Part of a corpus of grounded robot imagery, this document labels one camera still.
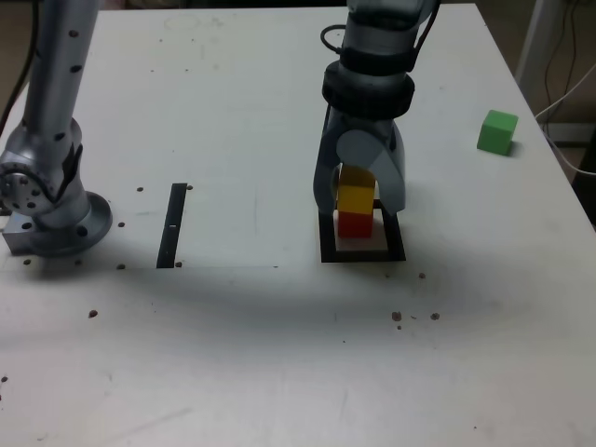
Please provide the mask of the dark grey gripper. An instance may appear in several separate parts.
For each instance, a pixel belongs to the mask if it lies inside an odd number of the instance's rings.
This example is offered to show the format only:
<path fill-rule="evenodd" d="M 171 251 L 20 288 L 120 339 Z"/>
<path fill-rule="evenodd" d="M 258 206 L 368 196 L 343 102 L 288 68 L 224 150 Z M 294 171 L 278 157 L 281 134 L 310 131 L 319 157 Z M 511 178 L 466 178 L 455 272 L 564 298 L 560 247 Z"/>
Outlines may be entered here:
<path fill-rule="evenodd" d="M 344 133 L 341 125 L 348 131 Z M 366 169 L 375 177 L 380 201 L 387 212 L 396 214 L 404 210 L 404 147 L 393 120 L 372 121 L 336 109 L 327 110 L 313 181 L 318 211 L 325 215 L 332 215 L 335 209 L 340 160 Z"/>

